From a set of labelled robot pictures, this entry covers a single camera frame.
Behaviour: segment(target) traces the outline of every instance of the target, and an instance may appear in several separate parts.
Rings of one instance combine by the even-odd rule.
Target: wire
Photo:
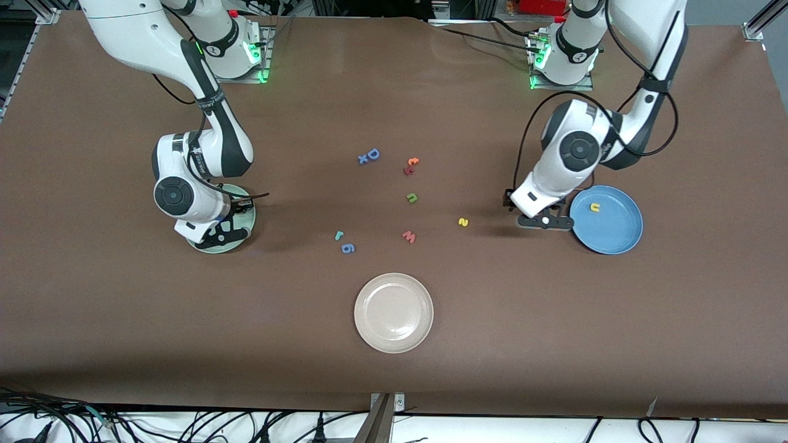
[[[692,419],[695,422],[695,429],[692,431],[692,437],[689,438],[689,443],[695,443],[695,437],[697,437],[697,431],[701,430],[701,419],[695,417]]]
[[[689,443],[695,443],[695,438],[697,437],[697,431],[700,430],[701,428],[701,419],[696,417],[693,418],[692,420],[695,422],[695,427],[693,428],[692,431],[692,437],[689,438]],[[651,441],[651,439],[645,436],[645,432],[643,432],[643,423],[648,423],[649,426],[651,426],[651,429],[654,431],[654,435],[656,435],[657,441],[659,443],[663,443],[660,432],[656,429],[654,422],[652,422],[649,417],[643,417],[642,419],[639,419],[637,421],[637,431],[640,432],[640,435],[641,437],[643,437],[643,440],[646,440],[648,443],[654,443],[654,441]]]
[[[641,71],[643,71],[643,74],[645,76],[652,79],[656,79],[653,70],[656,67],[656,62],[660,59],[660,56],[662,55],[665,46],[667,45],[667,41],[671,37],[671,33],[673,32],[673,28],[676,25],[677,20],[678,20],[678,12],[673,16],[673,21],[671,22],[671,26],[668,28],[667,33],[665,35],[665,39],[662,41],[662,44],[660,45],[660,49],[659,51],[657,51],[656,56],[654,57],[654,62],[652,63],[651,69],[649,69],[646,68],[646,66],[643,63],[641,63],[637,58],[635,58],[635,56],[633,56],[632,53],[629,52],[626,47],[624,47],[618,35],[615,33],[615,31],[613,31],[613,26],[610,21],[610,0],[604,0],[604,21],[605,24],[608,26],[608,32],[610,32],[610,36],[613,38],[615,45],[619,47],[621,52],[623,52],[624,55],[626,55],[626,57],[630,59],[630,61],[632,61],[638,68],[641,69]],[[624,103],[621,104],[621,106],[619,107],[619,111],[630,100],[632,100],[632,98],[634,98],[634,96],[638,93],[638,91],[640,91],[640,87],[637,87],[635,91],[632,93],[632,95],[628,99],[626,99]],[[659,154],[660,152],[662,152],[663,149],[667,147],[667,145],[671,144],[674,137],[676,136],[676,133],[678,132],[678,107],[676,106],[676,101],[675,99],[673,99],[673,95],[670,92],[665,92],[664,95],[667,97],[667,100],[671,103],[671,108],[673,109],[673,129],[671,130],[671,134],[668,136],[665,143],[663,143],[660,147],[658,147],[657,149],[651,152],[636,152],[632,150],[628,144],[624,143],[623,140],[621,140],[621,136],[619,136],[618,132],[616,132],[616,136],[621,142],[621,145],[623,146],[625,151],[637,157],[648,157],[650,155]]]
[[[221,417],[221,416],[223,416],[224,414],[227,414],[227,413],[228,413],[228,411],[219,412],[218,414],[214,415],[214,416],[213,416],[213,417],[211,417],[210,419],[206,420],[206,421],[205,421],[205,422],[204,422],[202,425],[200,425],[200,426],[199,426],[197,429],[192,429],[192,430],[191,430],[191,436],[190,436],[190,437],[189,437],[189,439],[188,439],[188,440],[186,440],[186,441],[191,441],[191,439],[192,439],[192,438],[193,438],[195,435],[197,435],[197,434],[199,433],[199,431],[200,431],[202,428],[204,428],[205,426],[208,426],[208,423],[210,423],[210,422],[213,422],[215,419],[218,419],[219,417]],[[187,428],[186,430],[184,430],[184,433],[183,433],[183,434],[181,434],[181,436],[180,436],[180,439],[179,439],[180,441],[183,441],[183,437],[186,435],[186,431],[187,431],[187,430],[188,430],[188,428]]]
[[[255,434],[254,437],[252,437],[252,439],[249,441],[249,443],[255,443],[257,440],[261,440],[261,439],[263,439],[263,437],[267,437],[268,436],[268,430],[271,428],[271,426],[275,425],[278,421],[282,420],[284,417],[287,417],[288,415],[293,414],[293,412],[294,411],[286,411],[286,412],[283,411],[283,412],[280,412],[279,415],[277,415],[276,417],[271,419],[270,422],[263,423],[262,428],[260,428],[260,431],[258,431],[258,433]],[[266,416],[266,421],[268,421],[268,418],[271,416],[271,414],[273,414],[273,413],[272,412],[268,413],[268,416]]]
[[[245,4],[246,4],[246,7],[247,7],[247,8],[249,8],[249,9],[252,9],[252,8],[254,7],[254,8],[255,8],[255,9],[258,11],[258,12],[260,12],[261,14],[264,14],[264,15],[266,15],[266,16],[270,16],[270,15],[271,15],[271,13],[269,13],[269,12],[266,12],[266,11],[265,11],[263,8],[261,8],[260,6],[257,6],[257,5],[252,5],[252,4],[251,4],[251,0],[243,0],[243,3],[245,3]]]
[[[227,425],[229,425],[230,423],[232,423],[232,422],[236,421],[237,419],[240,419],[240,418],[242,418],[242,417],[244,417],[244,416],[246,416],[246,415],[251,415],[251,412],[247,411],[247,412],[243,412],[243,413],[241,413],[241,414],[238,414],[238,415],[236,415],[235,417],[233,417],[233,418],[231,418],[230,420],[228,420],[228,421],[227,421],[225,424],[223,424],[223,425],[219,426],[218,428],[216,428],[216,430],[214,430],[214,432],[213,432],[211,435],[209,435],[209,436],[208,436],[208,438],[205,440],[205,443],[208,443],[209,441],[213,440],[213,439],[214,439],[214,436],[215,436],[216,434],[218,434],[218,433],[219,433],[219,431],[221,431],[221,430],[223,430],[224,428],[226,428],[226,427],[227,427]]]
[[[211,188],[211,189],[213,189],[216,192],[220,192],[222,194],[229,195],[230,197],[234,197],[234,198],[238,199],[238,201],[254,200],[254,199],[259,199],[260,197],[267,197],[268,195],[271,195],[270,192],[266,192],[266,193],[263,193],[263,194],[257,194],[257,195],[236,194],[235,192],[226,191],[226,190],[224,190],[222,188],[219,188],[218,186],[213,186],[212,184],[210,184],[207,181],[203,180],[202,177],[198,176],[195,173],[195,171],[191,167],[191,160],[194,160],[195,162],[197,162],[197,160],[196,160],[197,154],[191,151],[191,142],[199,139],[200,135],[203,133],[203,129],[205,128],[205,121],[206,121],[206,116],[205,116],[205,114],[203,114],[203,121],[200,123],[199,129],[197,130],[196,135],[194,136],[194,138],[192,138],[188,142],[188,148],[186,150],[186,169],[189,170],[189,173],[191,174],[191,176],[194,177],[195,180],[197,180],[198,182],[200,182],[203,185],[207,186],[208,188]]]
[[[136,426],[136,427],[137,427],[137,429],[141,430],[141,431],[142,431],[143,433],[145,433],[145,434],[152,435],[152,436],[154,436],[154,437],[164,438],[165,440],[169,440],[169,441],[179,441],[179,439],[178,439],[177,437],[170,437],[170,436],[168,436],[168,435],[160,434],[160,433],[158,433],[158,432],[154,432],[154,431],[152,431],[152,430],[149,430],[149,429],[143,428],[143,427],[142,427],[142,426],[141,426],[139,423],[137,423],[135,420],[129,420],[128,422],[129,422],[129,423],[131,423],[132,425]]]
[[[6,426],[7,426],[9,423],[11,423],[12,421],[14,421],[14,420],[16,420],[16,419],[18,419],[18,418],[20,418],[20,417],[22,417],[22,416],[24,416],[24,415],[27,415],[27,414],[29,414],[29,412],[21,412],[20,414],[17,414],[17,416],[16,416],[16,417],[13,417],[13,418],[11,418],[11,420],[9,420],[9,421],[7,421],[7,422],[3,423],[2,425],[0,425],[0,429],[2,429],[2,428],[4,428],[4,427],[6,427]]]
[[[513,27],[509,26],[509,24],[507,22],[501,20],[498,17],[485,18],[485,21],[494,21],[497,24],[500,24],[501,26],[506,28],[507,31],[511,32],[514,35],[519,35],[521,37],[527,37],[528,34],[529,34],[529,32],[522,32],[522,31],[518,31],[517,29],[514,29]]]
[[[637,420],[637,431],[640,432],[641,437],[643,437],[643,440],[646,440],[648,443],[654,443],[654,441],[651,441],[651,439],[645,436],[645,432],[643,432],[643,423],[648,423],[651,426],[651,429],[654,430],[654,434],[656,435],[657,441],[663,443],[660,432],[656,430],[656,426],[654,425],[654,422],[652,422],[651,419],[648,417],[644,417],[642,419]]]
[[[591,438],[593,438],[593,433],[597,431],[597,427],[599,424],[602,423],[602,416],[598,416],[596,422],[591,426],[591,431],[589,432],[589,436],[585,438],[585,443],[591,443]]]
[[[161,79],[159,79],[159,78],[158,78],[158,76],[157,76],[156,74],[151,74],[151,75],[153,76],[153,78],[155,78],[155,79],[156,79],[156,82],[158,83],[158,85],[159,85],[159,86],[161,86],[161,87],[162,87],[162,88],[163,88],[165,91],[167,91],[167,94],[169,94],[169,95],[170,95],[172,98],[174,98],[174,99],[175,99],[175,100],[177,100],[178,102],[181,102],[181,103],[183,103],[184,105],[193,105],[193,104],[197,103],[195,100],[191,100],[190,102],[187,102],[186,100],[183,100],[181,97],[178,97],[178,96],[177,96],[177,95],[175,95],[175,94],[174,94],[172,91],[170,91],[170,89],[169,89],[168,87],[166,87],[166,86],[165,86],[165,85],[162,83],[162,80],[161,80]]]
[[[506,47],[514,47],[514,48],[517,48],[517,49],[526,50],[528,52],[539,52],[539,50],[537,48],[533,48],[533,47],[524,47],[524,46],[520,46],[520,45],[515,45],[513,43],[502,42],[500,40],[488,39],[487,37],[482,37],[480,35],[468,34],[467,32],[462,32],[462,31],[455,31],[454,29],[446,29],[446,28],[441,28],[441,29],[443,29],[446,32],[451,32],[452,34],[464,35],[466,37],[471,37],[472,39],[484,40],[486,42],[495,43],[495,44],[498,44],[498,45],[504,45]]]
[[[335,421],[337,421],[337,420],[339,420],[339,419],[344,419],[345,417],[348,417],[348,416],[350,416],[350,415],[356,415],[356,414],[366,414],[366,413],[368,413],[368,412],[369,412],[369,411],[356,411],[356,412],[348,412],[348,413],[346,413],[346,414],[338,415],[338,416],[336,416],[336,417],[334,417],[334,418],[332,418],[332,419],[325,420],[325,421],[323,422],[323,424],[322,424],[322,425],[323,425],[323,426],[325,426],[325,425],[327,425],[327,424],[329,424],[329,423],[331,423],[331,422],[335,422]],[[312,429],[308,430],[308,431],[307,431],[307,432],[306,432],[304,435],[302,435],[301,437],[298,437],[298,438],[296,438],[296,439],[293,441],[293,443],[299,443],[299,441],[303,440],[303,439],[304,439],[304,438],[306,438],[306,437],[309,437],[309,434],[312,434],[313,432],[315,432],[316,430],[318,430],[318,428],[319,428],[319,426],[315,426],[314,428],[312,428]]]
[[[621,40],[619,39],[619,36],[613,31],[613,26],[610,23],[610,0],[604,0],[604,21],[608,25],[608,32],[610,32],[610,36],[613,38],[615,45],[619,47],[621,52],[623,52],[624,55],[626,55],[626,57],[629,58],[635,65],[637,65],[637,67],[640,68],[643,73],[646,73],[653,78],[654,74],[651,72],[651,69],[646,68],[645,65],[640,62],[640,60],[637,60],[635,56],[624,47],[624,45],[621,43]]]
[[[189,31],[189,34],[191,34],[191,36],[192,36],[192,37],[194,37],[194,38],[195,38],[195,40],[199,40],[199,39],[197,38],[197,35],[194,33],[194,31],[192,31],[192,29],[189,27],[188,23],[186,23],[186,21],[184,20],[184,18],[183,18],[183,17],[179,16],[179,15],[178,15],[178,14],[177,14],[175,11],[173,11],[173,9],[172,9],[172,8],[170,8],[169,6],[165,6],[165,5],[162,5],[162,6],[164,7],[164,9],[167,9],[167,11],[168,11],[169,13],[171,13],[172,15],[174,15],[174,16],[175,16],[175,18],[176,18],[176,19],[178,19],[178,21],[179,21],[180,23],[182,23],[182,24],[183,24],[183,26],[185,26],[185,27],[186,27],[186,30],[187,30],[187,31]]]
[[[671,107],[673,108],[673,114],[674,114],[673,130],[671,131],[671,134],[668,136],[668,138],[665,141],[665,143],[663,143],[660,147],[658,147],[657,149],[655,149],[654,151],[651,151],[651,152],[642,152],[641,153],[641,152],[633,151],[629,147],[629,145],[626,144],[626,142],[621,138],[621,134],[619,134],[618,130],[616,130],[615,125],[613,124],[613,117],[612,117],[612,115],[610,115],[610,111],[608,111],[602,105],[602,103],[600,103],[598,100],[596,100],[596,99],[594,99],[594,98],[592,98],[592,97],[590,97],[590,96],[588,96],[586,94],[583,94],[582,92],[577,92],[577,91],[558,91],[555,94],[552,94],[549,97],[547,97],[546,99],[542,100],[539,103],[539,105],[536,107],[536,109],[533,110],[533,112],[531,114],[531,117],[528,119],[528,123],[526,124],[526,129],[522,132],[522,138],[520,139],[520,146],[519,146],[518,153],[517,153],[517,164],[515,165],[515,173],[514,173],[514,176],[512,177],[512,187],[513,188],[517,188],[517,176],[518,176],[518,173],[519,173],[519,170],[520,170],[520,162],[522,161],[522,149],[523,149],[523,146],[525,145],[526,136],[528,135],[528,130],[530,129],[531,123],[533,123],[533,119],[536,117],[537,113],[542,108],[542,106],[544,106],[545,103],[547,103],[550,99],[553,99],[554,97],[557,97],[559,95],[566,95],[566,94],[577,95],[578,97],[582,97],[582,98],[588,100],[589,102],[593,103],[600,110],[602,110],[602,114],[604,114],[604,116],[608,119],[608,123],[610,124],[610,130],[613,131],[613,133],[615,134],[616,141],[621,143],[621,145],[623,146],[623,148],[625,150],[627,150],[628,152],[630,152],[633,155],[637,155],[638,157],[648,157],[650,155],[659,154],[663,149],[665,149],[665,147],[667,147],[667,145],[669,145],[671,143],[671,141],[673,141],[673,138],[675,137],[676,133],[678,132],[678,110],[676,109],[675,100],[673,99],[673,96],[670,93],[666,93],[665,96],[667,97],[668,101],[670,101]]]

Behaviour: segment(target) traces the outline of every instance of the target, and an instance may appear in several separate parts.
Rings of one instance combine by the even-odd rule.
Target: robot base
[[[525,38],[526,47],[535,47],[538,50],[544,52],[547,40],[546,32],[547,28],[540,28],[538,32],[529,33],[529,36]],[[556,84],[548,80],[548,78],[534,66],[538,58],[544,57],[542,52],[528,53],[528,70],[530,72],[531,89],[552,89],[556,91],[593,91],[591,73],[587,73],[583,77],[583,80],[580,80],[576,84]]]
[[[254,24],[256,26],[254,26],[253,34],[257,37],[255,41],[260,42],[261,46],[250,50],[249,56],[253,58],[259,57],[260,62],[252,67],[248,73],[238,78],[225,79],[217,77],[216,80],[219,83],[259,84],[268,82],[268,75],[271,70],[271,58],[273,56],[273,36],[276,33],[276,28],[274,26],[260,26],[257,23]]]
[[[241,195],[249,195],[248,192],[234,184],[224,184],[223,189]],[[190,240],[188,243],[197,251],[206,254],[221,254],[238,248],[244,240],[249,238],[251,230],[255,226],[257,211],[254,202],[249,202],[246,206],[240,207],[232,204],[230,214],[225,217],[216,227],[212,228],[203,237],[203,242],[196,244]]]

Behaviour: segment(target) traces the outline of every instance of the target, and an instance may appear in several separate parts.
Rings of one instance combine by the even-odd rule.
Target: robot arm
[[[601,11],[586,20],[594,21],[599,14],[604,14],[604,3],[605,0],[599,0],[597,5],[602,5]],[[556,108],[542,133],[544,152],[539,162],[509,197],[528,218],[536,217],[562,200],[585,181],[600,162],[612,169],[626,168],[637,162],[640,157],[630,151],[645,151],[656,116],[670,89],[686,45],[686,0],[610,0],[610,5],[611,18],[645,54],[644,63],[652,65],[653,77],[644,75],[641,78],[640,91],[626,115],[608,111],[608,118],[603,110],[577,99]]]
[[[230,17],[221,0],[162,0],[162,4],[195,33],[217,77],[236,79],[260,64],[259,25],[237,14]]]
[[[209,229],[231,211],[226,194],[192,176],[187,162],[203,179],[239,177],[254,154],[251,142],[232,113],[202,50],[182,39],[169,24],[158,0],[82,0],[87,21],[104,50],[121,63],[167,76],[191,90],[210,128],[163,136],[154,149],[154,199],[178,219],[175,230],[201,243]]]

